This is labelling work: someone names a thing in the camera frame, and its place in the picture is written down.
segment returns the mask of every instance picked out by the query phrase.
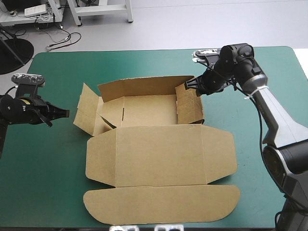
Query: rounded cardboard flap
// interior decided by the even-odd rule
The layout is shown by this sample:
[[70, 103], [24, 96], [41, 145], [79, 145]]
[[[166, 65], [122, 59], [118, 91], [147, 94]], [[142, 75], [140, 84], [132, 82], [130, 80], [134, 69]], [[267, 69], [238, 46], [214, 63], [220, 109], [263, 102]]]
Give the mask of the rounded cardboard flap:
[[112, 225], [211, 222], [229, 215], [240, 198], [235, 185], [124, 187], [87, 191], [83, 201]]

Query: box lid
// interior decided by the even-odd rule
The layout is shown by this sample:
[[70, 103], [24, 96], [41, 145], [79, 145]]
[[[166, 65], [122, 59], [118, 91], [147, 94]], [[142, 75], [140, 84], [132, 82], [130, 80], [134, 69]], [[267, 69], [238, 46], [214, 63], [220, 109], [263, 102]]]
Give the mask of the box lid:
[[234, 210], [240, 197], [234, 185], [125, 187], [88, 191], [88, 212], [112, 225], [210, 222]]
[[87, 146], [87, 177], [116, 187], [208, 184], [236, 170], [232, 134], [200, 124], [116, 128]]

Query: black stand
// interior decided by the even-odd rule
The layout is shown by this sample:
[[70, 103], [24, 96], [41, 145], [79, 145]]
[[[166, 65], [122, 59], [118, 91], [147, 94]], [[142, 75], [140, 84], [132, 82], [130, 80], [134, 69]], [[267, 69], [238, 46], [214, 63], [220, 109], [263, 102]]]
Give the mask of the black stand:
[[32, 58], [33, 45], [21, 38], [3, 40], [0, 38], [0, 75], [15, 71]]

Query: cardboard box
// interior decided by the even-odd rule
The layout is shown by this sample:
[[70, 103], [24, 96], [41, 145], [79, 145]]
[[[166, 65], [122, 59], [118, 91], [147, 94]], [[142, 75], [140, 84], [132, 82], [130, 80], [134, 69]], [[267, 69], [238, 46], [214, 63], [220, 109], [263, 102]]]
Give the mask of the cardboard box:
[[115, 186], [88, 191], [84, 204], [113, 224], [214, 221], [237, 205], [234, 185], [207, 185], [236, 172], [231, 133], [202, 125], [192, 76], [84, 84], [74, 124], [88, 141], [86, 175]]
[[100, 84], [101, 97], [84, 84], [74, 124], [96, 136], [118, 127], [203, 123], [201, 98], [184, 87], [191, 78], [120, 79]]

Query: black round base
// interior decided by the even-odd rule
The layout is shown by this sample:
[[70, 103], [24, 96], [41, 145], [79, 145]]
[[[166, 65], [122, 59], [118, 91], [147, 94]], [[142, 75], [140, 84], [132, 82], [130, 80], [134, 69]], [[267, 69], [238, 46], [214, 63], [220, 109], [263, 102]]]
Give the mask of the black round base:
[[[4, 41], [16, 55], [26, 64], [32, 58], [34, 47], [28, 40], [12, 38]], [[22, 67], [23, 64], [0, 42], [0, 75], [10, 73]]]

